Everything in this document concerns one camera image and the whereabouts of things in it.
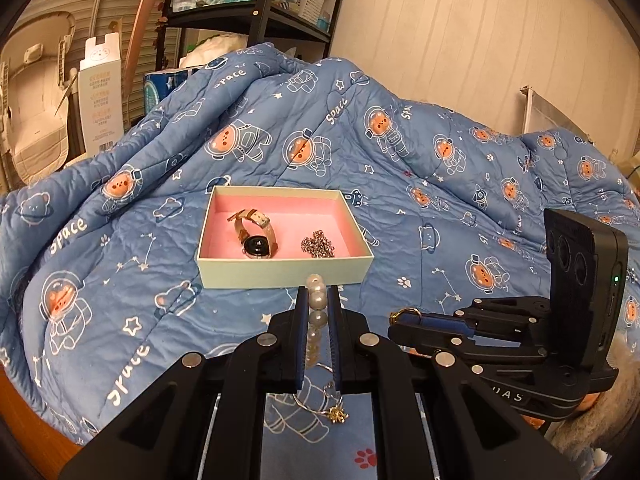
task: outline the pearl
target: pearl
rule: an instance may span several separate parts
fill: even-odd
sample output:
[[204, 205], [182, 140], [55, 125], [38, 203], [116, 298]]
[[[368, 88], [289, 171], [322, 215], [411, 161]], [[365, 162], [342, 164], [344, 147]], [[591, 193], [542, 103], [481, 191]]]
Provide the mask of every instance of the pearl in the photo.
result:
[[315, 291], [309, 294], [309, 308], [311, 310], [326, 309], [326, 293]]
[[306, 288], [311, 288], [315, 283], [324, 283], [320, 274], [312, 274], [306, 279]]
[[309, 325], [314, 328], [322, 328], [329, 321], [329, 316], [327, 316], [324, 310], [314, 310], [309, 314]]
[[306, 342], [307, 344], [311, 344], [311, 343], [319, 343], [320, 340], [322, 339], [322, 331], [311, 327], [307, 332], [306, 332]]
[[322, 292], [322, 294], [326, 294], [326, 285], [323, 282], [313, 282], [313, 284], [309, 287], [309, 294], [313, 292]]

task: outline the metal screw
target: metal screw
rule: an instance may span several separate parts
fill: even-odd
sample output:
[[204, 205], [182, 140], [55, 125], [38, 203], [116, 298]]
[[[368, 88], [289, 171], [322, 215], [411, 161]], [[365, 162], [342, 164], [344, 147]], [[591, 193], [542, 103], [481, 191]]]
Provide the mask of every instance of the metal screw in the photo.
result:
[[438, 352], [436, 354], [436, 362], [440, 366], [449, 368], [450, 366], [453, 366], [453, 364], [456, 362], [456, 358], [453, 357], [453, 354], [450, 354], [449, 352]]
[[182, 358], [182, 364], [187, 368], [195, 368], [201, 362], [202, 362], [202, 356], [200, 354], [197, 354], [196, 352], [188, 353]]
[[258, 345], [260, 346], [273, 346], [276, 344], [278, 338], [270, 332], [264, 332], [258, 336]]
[[377, 335], [372, 334], [371, 332], [369, 332], [369, 333], [366, 333], [366, 334], [362, 334], [360, 336], [360, 342], [364, 346], [375, 346], [380, 342], [380, 338]]

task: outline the red paw print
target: red paw print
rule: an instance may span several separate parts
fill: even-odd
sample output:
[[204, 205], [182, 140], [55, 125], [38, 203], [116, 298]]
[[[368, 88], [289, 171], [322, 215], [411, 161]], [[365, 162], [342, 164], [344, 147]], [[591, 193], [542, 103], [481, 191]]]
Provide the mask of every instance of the red paw print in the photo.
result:
[[368, 447], [364, 451], [359, 451], [357, 455], [358, 456], [354, 462], [360, 465], [360, 469], [366, 469], [367, 467], [375, 467], [378, 465], [378, 457]]

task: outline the beige wall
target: beige wall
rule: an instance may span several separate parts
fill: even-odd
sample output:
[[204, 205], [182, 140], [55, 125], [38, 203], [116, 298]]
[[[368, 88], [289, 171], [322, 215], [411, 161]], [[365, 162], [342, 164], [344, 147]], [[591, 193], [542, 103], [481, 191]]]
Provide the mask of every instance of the beige wall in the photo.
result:
[[530, 85], [606, 155], [636, 145], [640, 57], [606, 0], [343, 0], [332, 55], [510, 134]]

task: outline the blue blanket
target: blue blanket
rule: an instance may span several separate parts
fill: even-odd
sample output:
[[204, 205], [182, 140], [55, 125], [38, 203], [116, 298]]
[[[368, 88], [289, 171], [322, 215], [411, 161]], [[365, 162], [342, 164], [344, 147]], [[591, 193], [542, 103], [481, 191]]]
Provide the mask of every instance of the blue blanket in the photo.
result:
[[[194, 254], [226, 185], [341, 190], [375, 255], [341, 300], [381, 334], [397, 307], [548, 296], [543, 209], [598, 218], [629, 239], [618, 327], [636, 348], [640, 206], [593, 146], [564, 130], [501, 135], [401, 100], [347, 60], [262, 44], [210, 62], [112, 150], [0, 198], [0, 361], [73, 441], [181, 355], [230, 352], [292, 307], [293, 289], [202, 288]], [[313, 370], [302, 399], [320, 408], [328, 380]], [[270, 396], [262, 478], [375, 478], [368, 398], [344, 407], [332, 426]]]

